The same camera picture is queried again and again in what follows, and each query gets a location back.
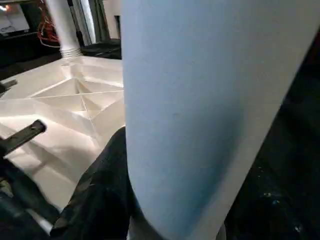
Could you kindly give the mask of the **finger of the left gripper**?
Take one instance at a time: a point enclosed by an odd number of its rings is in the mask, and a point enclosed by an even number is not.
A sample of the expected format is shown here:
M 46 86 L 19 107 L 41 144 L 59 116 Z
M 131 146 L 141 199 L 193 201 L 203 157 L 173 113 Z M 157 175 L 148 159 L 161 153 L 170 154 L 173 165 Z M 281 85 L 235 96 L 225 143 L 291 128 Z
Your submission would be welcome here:
M 38 215 L 54 224 L 60 212 L 50 204 L 37 184 L 10 160 L 0 161 L 0 176 L 10 185 L 13 196 L 23 207 L 35 211 Z
M 29 142 L 36 136 L 44 133 L 47 126 L 40 120 L 34 121 L 22 130 L 10 135 L 9 137 L 0 139 L 0 156 L 5 157 L 25 143 Z

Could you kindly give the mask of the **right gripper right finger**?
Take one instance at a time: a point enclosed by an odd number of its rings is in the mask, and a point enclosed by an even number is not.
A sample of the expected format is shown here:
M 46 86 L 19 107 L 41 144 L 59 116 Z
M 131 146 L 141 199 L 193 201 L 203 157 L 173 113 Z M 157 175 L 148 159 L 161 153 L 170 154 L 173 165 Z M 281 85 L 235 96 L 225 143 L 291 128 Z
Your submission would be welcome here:
M 249 170 L 224 221 L 228 240 L 318 240 L 271 169 Z

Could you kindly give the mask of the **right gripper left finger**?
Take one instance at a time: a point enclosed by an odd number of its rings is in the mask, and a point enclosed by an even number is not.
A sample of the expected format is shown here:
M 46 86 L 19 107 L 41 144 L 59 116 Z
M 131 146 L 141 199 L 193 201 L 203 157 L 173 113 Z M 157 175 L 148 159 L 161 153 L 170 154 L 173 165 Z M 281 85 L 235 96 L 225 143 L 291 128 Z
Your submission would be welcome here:
M 82 174 L 52 240 L 125 240 L 134 208 L 128 174 L 126 128 L 118 129 Z

